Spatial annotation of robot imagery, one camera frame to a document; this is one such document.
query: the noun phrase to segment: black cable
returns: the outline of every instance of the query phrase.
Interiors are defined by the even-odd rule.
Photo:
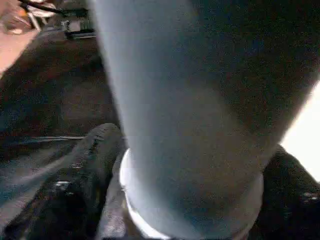
[[[47,12],[52,12],[52,13],[64,15],[64,12],[62,10],[60,10],[60,9],[54,9],[52,7],[42,6],[41,4],[38,4],[38,3],[35,3],[35,2],[31,2],[31,1],[28,1],[28,0],[18,0],[18,1],[23,3],[23,4],[29,5],[31,7],[34,7],[36,9],[40,9],[40,10],[44,10],[44,11],[47,11]]]
[[[43,5],[35,3],[35,2],[31,2],[29,0],[18,0],[18,1],[23,3],[24,5],[28,5],[28,6],[36,8],[36,9],[43,10],[43,11],[60,14],[60,15],[62,15],[64,17],[69,17],[69,16],[86,17],[87,14],[88,14],[88,10],[85,9],[85,8],[77,8],[77,9],[62,9],[62,8],[60,8],[60,9],[55,9],[55,8],[52,8],[52,7],[43,6]]]

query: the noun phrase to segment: gray pipe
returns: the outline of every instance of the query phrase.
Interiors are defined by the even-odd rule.
[[[312,4],[93,1],[127,199],[151,227],[212,239],[253,224],[261,172],[318,77]]]

